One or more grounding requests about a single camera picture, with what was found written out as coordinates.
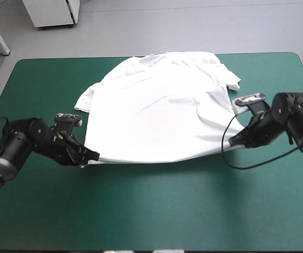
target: white cabinet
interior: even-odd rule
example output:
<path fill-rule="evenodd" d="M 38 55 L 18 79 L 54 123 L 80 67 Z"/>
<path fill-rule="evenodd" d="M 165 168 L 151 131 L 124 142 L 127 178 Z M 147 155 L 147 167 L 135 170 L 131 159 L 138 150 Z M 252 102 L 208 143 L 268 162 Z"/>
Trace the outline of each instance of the white cabinet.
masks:
<path fill-rule="evenodd" d="M 73 25 L 79 19 L 80 0 L 23 0 L 35 27 Z"/>

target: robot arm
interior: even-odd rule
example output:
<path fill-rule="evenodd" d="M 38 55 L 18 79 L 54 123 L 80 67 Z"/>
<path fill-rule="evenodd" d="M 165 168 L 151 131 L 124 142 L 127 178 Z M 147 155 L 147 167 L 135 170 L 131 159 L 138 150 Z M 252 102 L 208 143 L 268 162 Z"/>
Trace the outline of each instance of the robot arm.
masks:
<path fill-rule="evenodd" d="M 98 160 L 99 153 L 79 144 L 72 134 L 81 125 L 81 116 L 57 114 L 55 126 L 49 128 L 43 119 L 30 118 L 6 122 L 0 140 L 0 181 L 14 179 L 32 151 L 64 166 L 83 166 Z"/>
<path fill-rule="evenodd" d="M 236 99 L 233 104 L 237 109 L 247 106 L 253 116 L 248 126 L 229 139 L 231 146 L 240 144 L 246 148 L 256 148 L 268 145 L 286 132 L 290 144 L 294 140 L 303 153 L 303 92 L 278 93 L 271 107 L 262 96 L 261 99 Z"/>

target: green table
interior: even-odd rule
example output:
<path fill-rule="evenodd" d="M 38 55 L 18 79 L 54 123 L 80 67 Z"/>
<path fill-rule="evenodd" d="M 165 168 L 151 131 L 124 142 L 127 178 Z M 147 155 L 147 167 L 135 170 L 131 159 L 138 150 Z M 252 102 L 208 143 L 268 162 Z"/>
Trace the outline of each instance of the green table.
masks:
<path fill-rule="evenodd" d="M 303 91 L 294 53 L 218 55 L 242 80 L 230 97 Z M 79 95 L 125 57 L 22 60 L 0 98 L 10 120 L 79 113 Z M 83 142 L 84 124 L 75 129 Z M 240 121 L 247 124 L 250 115 Z M 228 152 L 249 165 L 291 149 L 283 134 L 268 147 Z M 31 154 L 0 191 L 0 249 L 303 250 L 303 154 L 237 171 L 221 155 L 168 164 L 63 167 Z"/>

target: t-shirt sleeve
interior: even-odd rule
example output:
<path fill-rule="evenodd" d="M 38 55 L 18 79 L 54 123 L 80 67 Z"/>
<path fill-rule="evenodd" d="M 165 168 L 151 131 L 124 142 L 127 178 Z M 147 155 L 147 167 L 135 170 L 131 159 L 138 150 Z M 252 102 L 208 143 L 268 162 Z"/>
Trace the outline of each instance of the t-shirt sleeve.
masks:
<path fill-rule="evenodd" d="M 99 83 L 93 84 L 92 86 L 88 87 L 88 89 L 85 90 L 85 92 L 82 93 L 82 95 L 77 100 L 77 102 L 74 106 L 74 109 L 83 111 L 83 112 L 90 111 L 94 90 L 95 90 L 96 85 L 98 85 L 98 84 Z"/>
<path fill-rule="evenodd" d="M 214 74 L 219 80 L 224 82 L 229 89 L 234 91 L 240 89 L 238 84 L 240 78 L 233 74 L 231 71 L 229 71 L 224 64 L 220 64 L 218 67 L 216 67 Z"/>

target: gray floor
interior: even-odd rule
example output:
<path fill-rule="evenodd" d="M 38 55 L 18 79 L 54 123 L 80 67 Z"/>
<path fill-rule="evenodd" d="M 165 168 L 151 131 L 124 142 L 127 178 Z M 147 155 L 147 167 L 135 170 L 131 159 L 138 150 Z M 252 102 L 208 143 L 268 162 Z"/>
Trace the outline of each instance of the gray floor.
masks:
<path fill-rule="evenodd" d="M 303 62 L 303 0 L 81 0 L 74 28 L 39 31 L 22 1 L 0 4 L 0 94 L 20 59 L 284 52 Z"/>

